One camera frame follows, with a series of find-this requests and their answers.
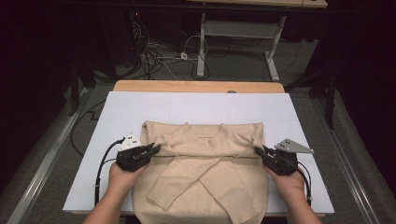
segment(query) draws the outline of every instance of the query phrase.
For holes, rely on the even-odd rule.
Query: floor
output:
[[[172,45],[155,40],[152,43],[147,49],[151,50],[152,57],[176,56]],[[206,73],[209,75],[207,80],[271,81],[262,56],[269,42],[215,37],[208,40],[208,44],[209,52],[205,60],[209,71]],[[281,84],[286,85],[302,76],[316,44],[316,41],[279,43],[274,60]],[[189,58],[198,56],[194,53],[196,45],[193,41],[186,46]],[[150,66],[156,63],[153,59],[146,59],[144,62]],[[150,75],[152,79],[196,79],[195,61],[164,60],[162,66],[156,66],[152,71],[159,70]],[[125,64],[117,64],[116,67],[120,74],[129,69]],[[144,74],[145,71],[141,68],[128,78]],[[84,153],[103,108],[101,102],[114,86],[114,81],[100,72],[95,72],[95,79],[95,88],[81,87],[77,114],[74,117],[68,116],[70,104],[65,106],[0,196],[0,223],[83,221],[84,215],[66,213],[62,208],[81,162],[77,150]],[[322,222],[396,223],[392,215],[394,202],[385,200],[389,194],[386,184],[365,152],[353,122],[345,111],[342,98],[336,94],[334,130],[330,130],[323,119],[324,100],[310,99],[308,90],[297,88],[290,92],[290,96],[308,144],[316,149],[315,160],[334,206],[335,213],[323,217]],[[70,134],[73,135],[74,146],[70,141]],[[46,163],[48,158],[52,158],[54,162]],[[363,166],[370,168],[370,174],[365,172]],[[36,183],[35,180],[39,178],[42,181]]]

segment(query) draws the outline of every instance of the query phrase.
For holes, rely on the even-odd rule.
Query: white table surface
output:
[[[306,147],[303,129],[287,93],[199,93],[199,92],[135,92],[112,91],[93,132],[64,204],[64,211],[88,213],[94,204],[94,183],[99,164],[107,148],[128,133],[140,137],[146,120],[183,124],[242,124],[263,122],[265,145],[274,145],[289,138]],[[116,158],[120,145],[107,155]],[[298,154],[312,177],[313,210],[318,214],[334,213],[313,155]],[[101,173],[100,198],[107,188],[108,169]],[[267,216],[287,213],[270,177]],[[122,214],[133,214],[132,193],[125,200]]]

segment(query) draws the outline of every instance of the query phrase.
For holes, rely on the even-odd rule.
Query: beige sweater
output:
[[[261,223],[268,175],[253,147],[262,123],[184,125],[146,121],[143,144],[161,145],[134,188],[146,223]]]

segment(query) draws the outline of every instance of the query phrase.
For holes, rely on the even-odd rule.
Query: person's left hand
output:
[[[124,198],[134,187],[137,178],[148,168],[148,164],[135,172],[123,171],[115,162],[111,164],[108,174],[108,187],[106,194],[112,197]]]

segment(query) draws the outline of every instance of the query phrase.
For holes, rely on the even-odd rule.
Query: forearm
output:
[[[123,198],[105,194],[102,200],[93,208],[84,224],[118,223]]]
[[[292,195],[284,200],[288,207],[289,218],[292,224],[321,223],[318,216],[306,202],[306,198],[303,194]]]

